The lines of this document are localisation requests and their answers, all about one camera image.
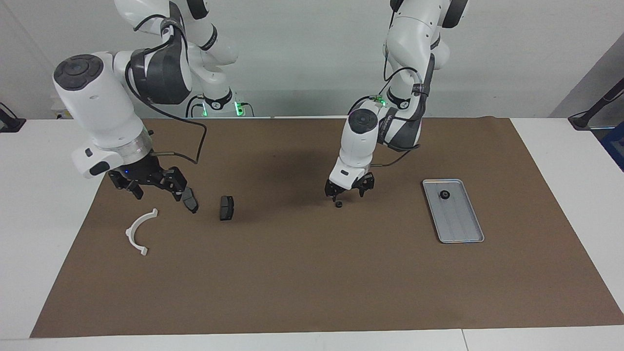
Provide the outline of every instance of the white wall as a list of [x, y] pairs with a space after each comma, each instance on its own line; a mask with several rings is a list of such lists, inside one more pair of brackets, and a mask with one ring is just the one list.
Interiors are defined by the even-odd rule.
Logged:
[[0, 0], [0, 101], [21, 117], [52, 117], [53, 67]]
[[[133, 33], [113, 0], [0, 1], [55, 64], [158, 42]], [[623, 12], [622, 0], [472, 0], [460, 26], [443, 33], [452, 56], [434, 75], [428, 114], [547, 117], [622, 34]], [[277, 116], [344, 114], [376, 92], [390, 14], [388, 0], [211, 5], [219, 33], [239, 43], [239, 61], [225, 68], [233, 87], [257, 114]]]

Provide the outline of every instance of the black cap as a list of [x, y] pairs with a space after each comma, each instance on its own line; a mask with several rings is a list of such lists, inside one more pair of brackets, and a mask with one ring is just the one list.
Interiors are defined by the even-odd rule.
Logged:
[[377, 127], [377, 115], [368, 109], [356, 109], [349, 115], [349, 126], [357, 134], [370, 132]]
[[54, 80], [63, 89], [78, 91], [100, 76], [104, 62], [94, 55], [72, 56], [54, 70]]

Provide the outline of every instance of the black cable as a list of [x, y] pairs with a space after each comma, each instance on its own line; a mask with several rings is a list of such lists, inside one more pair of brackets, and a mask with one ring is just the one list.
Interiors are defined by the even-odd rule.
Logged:
[[249, 106], [251, 108], [251, 116], [252, 117], [256, 117], [255, 112], [253, 112], [253, 106], [249, 102], [241, 102], [240, 105], [241, 106]]
[[7, 111], [9, 111], [13, 115], [13, 117], [15, 117], [17, 119], [17, 115], [15, 114], [15, 112], [13, 112], [13, 110], [11, 110], [9, 108], [9, 106], [7, 106], [7, 105], [5, 105], [5, 104], [3, 104], [1, 102], [0, 102], [0, 105], [2, 105]]
[[386, 88], [388, 87], [388, 84], [390, 84], [390, 82], [392, 81], [392, 78], [394, 78], [394, 76], [396, 76], [397, 74], [399, 74], [399, 72], [401, 72], [401, 71], [406, 71], [406, 70], [412, 71], [412, 72], [414, 72], [414, 73], [416, 73], [416, 74], [418, 75], [418, 71], [417, 71], [417, 70], [415, 70], [415, 69], [414, 69], [414, 68], [412, 68], [412, 67], [402, 67], [402, 68], [399, 68], [399, 69], [397, 69], [396, 71], [394, 71], [394, 73], [392, 73], [392, 74], [390, 75], [390, 77], [388, 77], [388, 79], [384, 79], [384, 80], [386, 81], [386, 85], [385, 85], [383, 88], [381, 88], [381, 90], [379, 91], [379, 94], [378, 94], [378, 95], [381, 95], [381, 93], [382, 93], [382, 92], [384, 92], [384, 90], [386, 90]]
[[397, 162], [399, 162], [400, 160], [403, 159], [403, 157], [406, 157], [407, 154], [409, 154], [410, 152], [412, 152], [413, 150], [416, 150], [419, 147], [419, 145], [417, 145], [415, 148], [408, 150], [406, 152], [403, 153], [403, 155], [401, 155], [398, 159], [388, 163], [388, 164], [371, 164], [371, 167], [390, 167], [394, 164], [396, 164]]
[[149, 102], [148, 100], [144, 99], [142, 96], [140, 96], [136, 90], [134, 90], [134, 88], [132, 87], [132, 84], [130, 83], [130, 62], [128, 62], [128, 64], [125, 67], [125, 82], [128, 85], [128, 88], [130, 89], [130, 91], [132, 92], [132, 94], [139, 99], [139, 101], [143, 102], [147, 107], [151, 108], [152, 110], [160, 113], [163, 116], [175, 119], [176, 121], [180, 121], [180, 122], [184, 122], [184, 123], [188, 123], [188, 124], [193, 124], [195, 126], [200, 126], [203, 128], [203, 135], [202, 135], [202, 139], [199, 142], [199, 146], [197, 147], [197, 156], [195, 157], [195, 160], [191, 159], [188, 156], [184, 156], [182, 154], [177, 154], [175, 156], [180, 156], [183, 157], [184, 159], [190, 161], [193, 164], [198, 164], [199, 163], [199, 157], [200, 154], [202, 153], [202, 148], [203, 148], [203, 142], [206, 139], [206, 134], [208, 134], [208, 128], [206, 128], [206, 126], [204, 126], [201, 123], [197, 123], [197, 122], [193, 122], [193, 121], [189, 121], [187, 119], [184, 118], [179, 118], [177, 116], [174, 116], [168, 112], [165, 112], [161, 109], [159, 109], [158, 107], [155, 107], [154, 105], [152, 105], [151, 102]]
[[194, 164], [197, 164], [197, 163], [195, 163], [195, 160], [193, 160], [193, 159], [192, 159], [192, 158], [190, 158], [189, 156], [186, 156], [186, 155], [184, 155], [184, 154], [180, 154], [180, 153], [178, 153], [178, 152], [173, 152], [173, 151], [169, 151], [169, 152], [152, 152], [152, 153], [150, 154], [150, 156], [154, 156], [154, 157], [163, 157], [163, 156], [175, 156], [175, 157], [181, 157], [181, 158], [183, 158], [183, 159], [185, 159], [185, 160], [188, 160], [189, 162], [192, 162], [192, 163], [194, 163]]
[[351, 114], [351, 112], [353, 112], [353, 109], [354, 109], [354, 108], [355, 108], [355, 107], [356, 107], [356, 106], [357, 106], [360, 102], [362, 102], [362, 101], [364, 101], [364, 100], [366, 100], [366, 99], [373, 99], [373, 98], [374, 98], [374, 96], [363, 96], [363, 97], [360, 97], [360, 98], [359, 98], [359, 99], [355, 102], [355, 104], [353, 104], [353, 106], [351, 106], [351, 108], [349, 109], [349, 113], [347, 113], [347, 115], [350, 115], [350, 114]]
[[151, 16], [147, 16], [145, 18], [143, 18], [142, 21], [139, 22], [139, 24], [137, 24], [136, 27], [132, 28], [133, 31], [138, 31], [139, 29], [141, 29], [141, 27], [149, 20], [154, 19], [154, 18], [162, 18], [165, 19], [166, 17], [161, 15], [161, 14], [153, 14]]
[[[388, 26], [388, 31], [390, 31], [390, 28], [392, 28], [392, 23], [394, 22], [394, 14], [395, 12], [392, 12], [392, 17], [390, 17], [390, 25]], [[386, 62], [384, 62], [384, 81], [386, 80], [386, 68], [388, 67], [388, 47], [386, 47], [386, 52], [384, 53], [384, 56], [386, 57]]]
[[195, 110], [196, 107], [201, 107], [203, 109], [203, 104], [195, 104], [195, 105], [193, 105], [193, 107], [191, 108], [191, 118], [195, 118], [195, 114], [193, 113], [193, 111]]
[[[184, 43], [188, 47], [188, 40], [187, 40], [186, 34], [184, 33], [184, 30], [182, 30], [182, 28], [180, 28], [180, 27], [178, 27], [178, 26], [176, 26], [174, 24], [170, 24], [170, 25], [173, 26], [173, 27], [176, 27], [180, 31], [180, 35], [182, 36], [182, 39], [184, 39]], [[147, 56], [147, 55], [149, 55], [149, 54], [151, 54], [153, 52], [156, 52], [156, 51], [162, 49], [163, 47], [166, 47], [166, 46], [170, 45], [174, 40], [175, 40], [175, 36], [173, 34], [171, 34], [171, 35], [169, 35], [169, 39], [167, 39], [167, 41], [162, 43], [161, 45], [155, 46], [155, 47], [153, 47], [151, 49], [145, 49], [143, 51], [143, 55]]]
[[185, 118], [188, 118], [188, 117], [189, 117], [189, 114], [190, 114], [190, 117], [193, 117], [193, 112], [191, 111], [191, 104], [193, 104], [193, 101], [195, 101], [195, 100], [197, 100], [197, 99], [201, 99], [201, 97], [199, 97], [199, 96], [195, 95], [195, 96], [191, 97], [191, 98], [188, 100], [188, 104], [187, 104], [187, 113], [184, 115], [184, 116], [185, 116]]

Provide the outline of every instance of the green led light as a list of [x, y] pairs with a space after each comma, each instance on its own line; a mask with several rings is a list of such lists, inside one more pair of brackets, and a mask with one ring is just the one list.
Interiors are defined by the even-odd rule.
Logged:
[[386, 105], [386, 101], [381, 96], [376, 96], [374, 99], [376, 102], [380, 103], [382, 106]]
[[236, 107], [236, 115], [238, 117], [245, 115], [245, 109], [238, 103], [238, 101], [234, 102], [234, 107]]

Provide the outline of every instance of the blue object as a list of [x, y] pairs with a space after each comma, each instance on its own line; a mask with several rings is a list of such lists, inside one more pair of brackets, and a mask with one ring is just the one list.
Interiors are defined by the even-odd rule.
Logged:
[[624, 171], [624, 122], [609, 132], [600, 143]]

